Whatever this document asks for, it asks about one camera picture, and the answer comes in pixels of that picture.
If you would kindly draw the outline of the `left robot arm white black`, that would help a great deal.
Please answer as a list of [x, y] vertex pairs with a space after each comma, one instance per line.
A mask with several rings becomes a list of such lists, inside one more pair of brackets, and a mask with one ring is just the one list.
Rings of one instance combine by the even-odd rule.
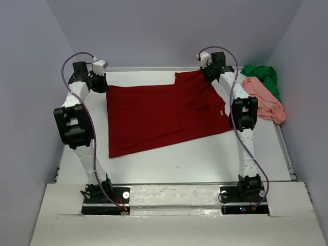
[[85, 100], [90, 91], [106, 93], [109, 86], [105, 69], [108, 63], [94, 59], [91, 68], [85, 61], [73, 63], [73, 74], [65, 85], [65, 102], [53, 114], [63, 144], [77, 155], [86, 173], [88, 183], [82, 195], [93, 203], [107, 203], [113, 198], [113, 186], [96, 156], [95, 128]]

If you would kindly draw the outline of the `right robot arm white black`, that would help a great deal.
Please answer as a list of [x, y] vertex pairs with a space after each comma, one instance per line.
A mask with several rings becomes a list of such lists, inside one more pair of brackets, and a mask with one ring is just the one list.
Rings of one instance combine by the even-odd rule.
[[208, 83], [218, 81], [229, 95], [229, 123], [237, 138], [239, 155], [238, 183], [220, 188], [221, 203], [258, 203], [264, 191], [262, 177], [267, 178], [254, 154], [253, 132], [257, 123], [258, 99], [250, 96], [237, 82], [238, 72], [226, 64], [224, 52], [197, 54], [200, 71]]

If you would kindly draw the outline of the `dark red t shirt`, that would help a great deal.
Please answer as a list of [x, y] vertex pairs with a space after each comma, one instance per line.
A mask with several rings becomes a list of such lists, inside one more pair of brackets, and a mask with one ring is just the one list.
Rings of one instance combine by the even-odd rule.
[[171, 85], [110, 86], [106, 101], [111, 158], [232, 129], [224, 100], [199, 70], [175, 73]]

